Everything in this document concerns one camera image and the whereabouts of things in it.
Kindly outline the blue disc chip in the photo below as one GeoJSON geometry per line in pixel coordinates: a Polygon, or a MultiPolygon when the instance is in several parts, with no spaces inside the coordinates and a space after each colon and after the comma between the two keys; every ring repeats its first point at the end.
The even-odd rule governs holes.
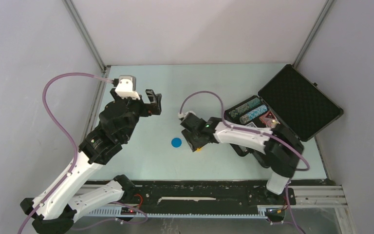
{"type": "Polygon", "coordinates": [[[182,140],[178,137],[175,137],[171,140],[171,145],[174,148],[179,148],[182,145],[182,140]]]}

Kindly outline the black poker case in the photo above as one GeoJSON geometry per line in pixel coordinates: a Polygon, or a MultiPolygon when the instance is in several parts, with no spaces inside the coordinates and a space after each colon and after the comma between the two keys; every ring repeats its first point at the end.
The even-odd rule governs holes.
{"type": "MultiPolygon", "coordinates": [[[[232,118],[229,112],[253,98],[259,98],[261,103],[258,106],[266,105],[280,125],[289,129],[301,143],[309,141],[343,115],[341,107],[290,64],[284,66],[257,94],[226,109],[224,118],[241,124],[239,118],[258,106],[236,118],[232,118]]],[[[241,125],[266,128],[259,117],[241,125]]]]}

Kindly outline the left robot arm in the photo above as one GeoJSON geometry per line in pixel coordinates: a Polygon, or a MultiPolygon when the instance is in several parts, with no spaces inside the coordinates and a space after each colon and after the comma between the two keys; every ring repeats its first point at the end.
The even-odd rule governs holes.
{"type": "Polygon", "coordinates": [[[111,90],[113,101],[99,114],[98,125],[77,147],[76,155],[63,173],[40,196],[25,198],[20,206],[33,218],[38,234],[64,234],[82,216],[112,202],[129,203],[135,185],[117,175],[106,185],[83,195],[78,190],[127,144],[141,117],[160,115],[162,95],[146,90],[149,103],[141,98],[122,98],[111,90]]]}

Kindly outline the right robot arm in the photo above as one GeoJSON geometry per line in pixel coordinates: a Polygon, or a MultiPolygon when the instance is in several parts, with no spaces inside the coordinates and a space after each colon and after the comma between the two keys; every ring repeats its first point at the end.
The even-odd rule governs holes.
{"type": "Polygon", "coordinates": [[[179,113],[182,135],[192,151],[207,144],[234,144],[257,151],[266,156],[272,175],[264,190],[264,199],[271,204],[283,198],[283,190],[294,176],[304,151],[303,144],[282,125],[274,128],[248,127],[222,118],[205,121],[194,112],[179,113]]]}

